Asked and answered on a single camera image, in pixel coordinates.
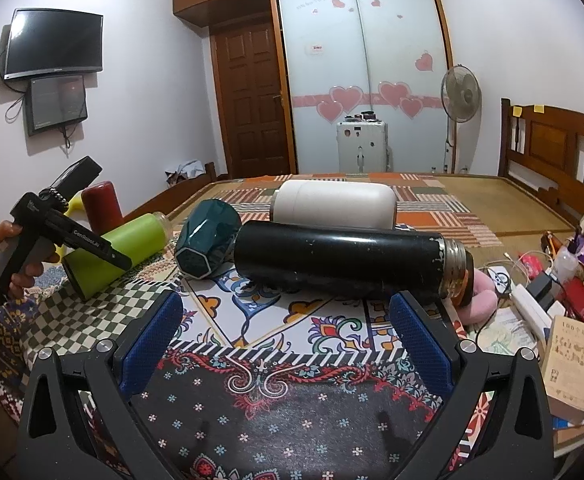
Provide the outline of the person's left hand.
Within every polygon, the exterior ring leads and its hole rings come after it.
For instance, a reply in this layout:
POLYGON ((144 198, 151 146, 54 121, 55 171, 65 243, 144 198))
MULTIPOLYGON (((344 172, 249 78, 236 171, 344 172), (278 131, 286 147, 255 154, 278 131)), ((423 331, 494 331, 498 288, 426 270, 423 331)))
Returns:
MULTIPOLYGON (((22 228, 17 224, 4 220, 0 223, 0 245, 7 240, 17 236, 22 228)), ((60 256, 53 250, 49 256, 42 260, 36 260, 25 266, 25 269, 19 273, 15 273, 11 277, 10 288, 8 289, 8 296, 11 299, 22 299, 24 290, 34 286, 34 279, 41 276, 44 272, 45 263, 58 263, 60 256)))

